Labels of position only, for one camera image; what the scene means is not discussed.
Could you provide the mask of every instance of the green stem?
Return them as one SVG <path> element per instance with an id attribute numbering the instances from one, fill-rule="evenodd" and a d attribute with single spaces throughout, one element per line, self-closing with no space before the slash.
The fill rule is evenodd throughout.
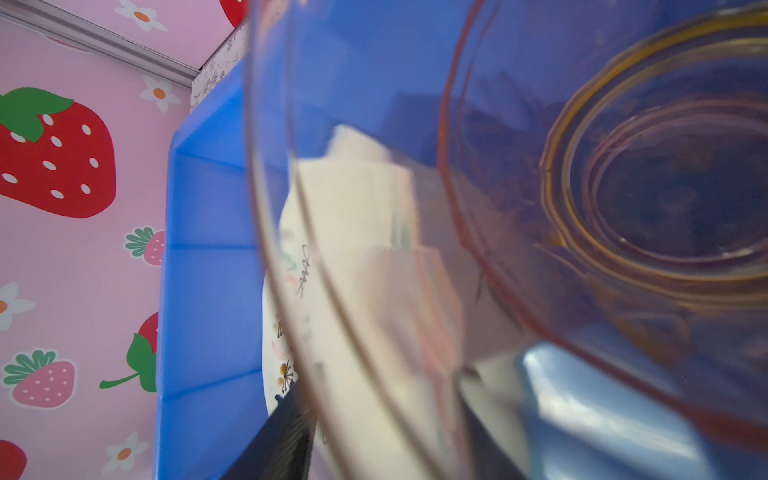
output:
<path id="1" fill-rule="evenodd" d="M 130 380 L 130 379 L 132 379 L 134 377 L 137 377 L 138 375 L 139 375 L 139 372 L 136 372 L 133 375 L 125 377 L 124 379 L 112 380 L 111 382 L 108 382 L 108 381 L 105 380 L 105 381 L 103 381 L 103 382 L 98 384 L 98 388 L 100 388 L 100 389 L 110 389 L 111 387 L 118 386 L 121 383 L 125 383 L 128 380 Z"/>

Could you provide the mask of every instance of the pink surface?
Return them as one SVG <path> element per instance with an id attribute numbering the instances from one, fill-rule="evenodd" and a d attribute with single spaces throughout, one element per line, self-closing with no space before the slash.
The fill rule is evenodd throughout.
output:
<path id="1" fill-rule="evenodd" d="M 97 10 L 100 3 L 78 2 L 94 13 L 119 6 L 107 2 Z M 212 11 L 201 7 L 195 15 L 214 17 Z M 122 17 L 112 15 L 116 25 Z M 176 15 L 176 24 L 173 15 L 168 17 L 173 31 L 181 18 Z M 62 47 L 4 21 L 0 45 L 0 94 L 35 87 L 90 108 L 107 125 L 117 171 L 114 201 L 89 218 L 63 217 L 0 197 L 0 295 L 3 286 L 16 283 L 18 299 L 35 303 L 14 313 L 7 329 L 0 322 L 0 365 L 13 362 L 17 353 L 56 350 L 57 360 L 72 361 L 77 371 L 74 393 L 56 409 L 20 406 L 12 401 L 13 386 L 0 384 L 0 440 L 25 452 L 25 480 L 148 479 L 157 394 L 145 391 L 139 379 L 108 389 L 99 385 L 134 373 L 127 364 L 128 347 L 142 323 L 158 311 L 161 269 L 134 257 L 124 245 L 126 234 L 136 228 L 164 229 L 167 152 L 189 111 L 190 92 L 160 79 L 152 83 L 141 71 Z M 180 103 L 167 102 L 163 113 L 163 102 L 145 100 L 150 84 L 166 88 L 166 99 L 173 94 Z M 8 130 L 0 126 L 0 134 Z M 0 170 L 8 165 L 8 155 L 0 151 Z M 7 370 L 0 375 L 7 376 Z M 0 478 L 5 478 L 3 465 Z"/>
<path id="2" fill-rule="evenodd" d="M 119 15 L 115 9 L 125 8 L 126 0 L 123 2 L 120 0 L 49 1 L 102 28 L 194 68 L 202 67 L 233 30 L 219 0 L 130 1 L 136 8 L 154 10 L 157 14 L 157 22 L 165 27 L 166 31 L 159 28 L 144 31 L 136 22 L 136 17 Z M 237 0 L 231 0 L 231 3 L 237 3 Z"/>

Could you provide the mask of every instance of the strawberry print tablecloth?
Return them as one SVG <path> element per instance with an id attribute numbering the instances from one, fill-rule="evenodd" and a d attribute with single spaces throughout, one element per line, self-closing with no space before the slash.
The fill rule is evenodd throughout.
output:
<path id="1" fill-rule="evenodd" d="M 190 92 L 5 21 L 0 45 L 0 478 L 148 480 Z"/>

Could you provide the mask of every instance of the orange flower center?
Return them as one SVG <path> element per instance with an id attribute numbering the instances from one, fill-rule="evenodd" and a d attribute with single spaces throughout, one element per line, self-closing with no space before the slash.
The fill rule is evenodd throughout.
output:
<path id="1" fill-rule="evenodd" d="M 122 449 L 120 450 L 120 453 L 118 453 L 118 460 L 122 462 L 123 460 L 125 460 L 130 456 L 131 456 L 131 449 Z"/>

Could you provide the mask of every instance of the silver metal strip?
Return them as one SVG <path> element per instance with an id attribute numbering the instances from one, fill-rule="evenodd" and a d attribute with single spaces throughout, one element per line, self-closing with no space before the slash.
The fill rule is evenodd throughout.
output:
<path id="1" fill-rule="evenodd" d="M 0 0 L 0 18 L 187 87 L 200 72 L 42 0 Z"/>

